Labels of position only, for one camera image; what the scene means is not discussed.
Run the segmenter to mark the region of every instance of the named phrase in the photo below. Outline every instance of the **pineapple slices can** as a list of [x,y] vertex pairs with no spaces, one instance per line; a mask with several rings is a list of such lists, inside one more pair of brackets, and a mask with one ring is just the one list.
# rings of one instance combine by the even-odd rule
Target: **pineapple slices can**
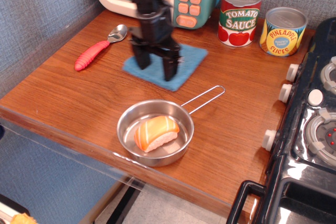
[[295,54],[300,47],[307,23],[307,16],[297,9],[276,7],[269,10],[260,37],[260,47],[274,56]]

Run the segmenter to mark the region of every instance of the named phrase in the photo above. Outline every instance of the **tomato illustration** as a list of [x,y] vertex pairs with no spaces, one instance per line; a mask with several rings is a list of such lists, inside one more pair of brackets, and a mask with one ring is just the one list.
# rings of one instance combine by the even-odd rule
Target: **tomato illustration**
[[229,38],[229,34],[227,33],[226,30],[224,30],[224,28],[221,25],[219,25],[218,28],[218,37],[221,41],[227,41]]
[[250,40],[254,40],[254,35],[256,34],[256,28],[253,29],[253,31],[250,34]]
[[248,39],[250,38],[250,34],[242,33],[241,31],[238,34],[230,34],[229,41],[232,45],[236,47],[240,47],[244,45]]

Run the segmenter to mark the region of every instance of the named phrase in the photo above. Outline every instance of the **food label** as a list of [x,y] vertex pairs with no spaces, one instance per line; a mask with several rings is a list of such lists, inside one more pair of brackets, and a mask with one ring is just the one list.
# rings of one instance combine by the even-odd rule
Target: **food label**
[[300,46],[304,28],[283,29],[265,21],[260,38],[261,48],[274,56],[289,56]]
[[259,9],[221,10],[218,37],[224,44],[240,47],[250,44],[254,39]]

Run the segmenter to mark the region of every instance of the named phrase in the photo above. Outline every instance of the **blue sponge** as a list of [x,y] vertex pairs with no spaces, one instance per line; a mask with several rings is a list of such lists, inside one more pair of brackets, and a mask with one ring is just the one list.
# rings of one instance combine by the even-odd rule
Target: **blue sponge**
[[188,45],[180,46],[181,62],[178,64],[177,74],[170,81],[164,80],[162,58],[154,54],[150,54],[151,64],[145,69],[141,70],[135,56],[133,56],[125,61],[123,70],[165,89],[176,91],[185,83],[208,54],[208,51],[203,48]]

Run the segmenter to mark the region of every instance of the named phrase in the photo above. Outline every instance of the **silver spoon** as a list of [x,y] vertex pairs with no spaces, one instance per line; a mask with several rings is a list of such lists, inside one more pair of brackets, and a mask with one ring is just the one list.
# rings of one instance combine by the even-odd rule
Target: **silver spoon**
[[93,59],[111,43],[122,41],[127,34],[126,25],[116,26],[107,37],[107,40],[100,41],[82,53],[75,62],[75,70],[80,71],[88,66]]

